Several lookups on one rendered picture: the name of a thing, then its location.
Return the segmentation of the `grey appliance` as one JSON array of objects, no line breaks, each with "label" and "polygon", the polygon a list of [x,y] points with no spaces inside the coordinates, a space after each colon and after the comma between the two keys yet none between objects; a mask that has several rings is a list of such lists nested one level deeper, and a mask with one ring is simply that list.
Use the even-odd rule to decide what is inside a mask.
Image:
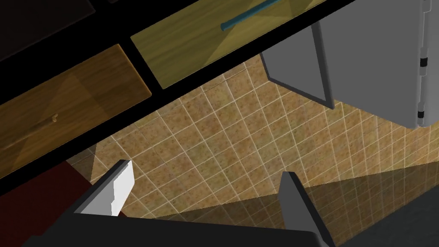
[{"label": "grey appliance", "polygon": [[261,58],[270,81],[328,108],[439,122],[439,0],[354,0]]}]

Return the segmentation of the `brown wooden drawer front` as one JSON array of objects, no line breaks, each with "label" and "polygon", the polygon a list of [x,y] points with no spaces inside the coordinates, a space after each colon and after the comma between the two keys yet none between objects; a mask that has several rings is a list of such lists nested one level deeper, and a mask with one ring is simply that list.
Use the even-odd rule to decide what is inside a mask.
[{"label": "brown wooden drawer front", "polygon": [[150,95],[120,45],[114,45],[0,105],[0,178]]}]

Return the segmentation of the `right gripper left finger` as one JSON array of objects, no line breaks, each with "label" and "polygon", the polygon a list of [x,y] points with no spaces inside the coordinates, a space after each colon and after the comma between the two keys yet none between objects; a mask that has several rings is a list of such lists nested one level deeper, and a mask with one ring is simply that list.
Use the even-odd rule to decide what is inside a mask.
[{"label": "right gripper left finger", "polygon": [[131,160],[117,161],[73,205],[73,213],[117,216],[135,179]]}]

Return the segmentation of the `yellow-green wooden drawer front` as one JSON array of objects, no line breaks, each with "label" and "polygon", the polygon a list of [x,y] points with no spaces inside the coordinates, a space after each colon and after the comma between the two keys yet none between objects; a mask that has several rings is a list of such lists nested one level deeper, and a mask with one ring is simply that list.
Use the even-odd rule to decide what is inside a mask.
[{"label": "yellow-green wooden drawer front", "polygon": [[281,0],[221,31],[221,23],[264,1],[198,0],[131,40],[160,86],[167,88],[325,0]]}]

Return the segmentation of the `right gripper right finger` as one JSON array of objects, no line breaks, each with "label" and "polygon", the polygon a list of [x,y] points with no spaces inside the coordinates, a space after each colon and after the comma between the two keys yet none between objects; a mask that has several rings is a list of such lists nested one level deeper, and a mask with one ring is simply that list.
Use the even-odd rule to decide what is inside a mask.
[{"label": "right gripper right finger", "polygon": [[294,172],[282,173],[278,200],[285,229],[312,236],[312,247],[336,247],[322,217]]}]

